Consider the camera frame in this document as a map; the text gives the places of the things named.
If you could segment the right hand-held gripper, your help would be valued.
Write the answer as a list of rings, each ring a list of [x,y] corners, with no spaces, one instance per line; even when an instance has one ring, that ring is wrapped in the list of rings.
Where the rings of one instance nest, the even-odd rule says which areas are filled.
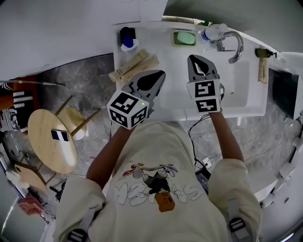
[[[212,113],[221,110],[222,99],[220,76],[213,62],[202,57],[201,70],[198,71],[200,60],[195,55],[187,58],[189,82],[186,83],[190,98],[198,113]]]

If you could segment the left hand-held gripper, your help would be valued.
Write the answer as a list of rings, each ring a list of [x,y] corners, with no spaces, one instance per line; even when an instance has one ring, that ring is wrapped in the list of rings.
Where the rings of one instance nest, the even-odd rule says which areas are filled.
[[[107,103],[111,121],[128,130],[142,123],[154,111],[153,100],[165,77],[163,70],[141,72],[121,90],[116,90]]]

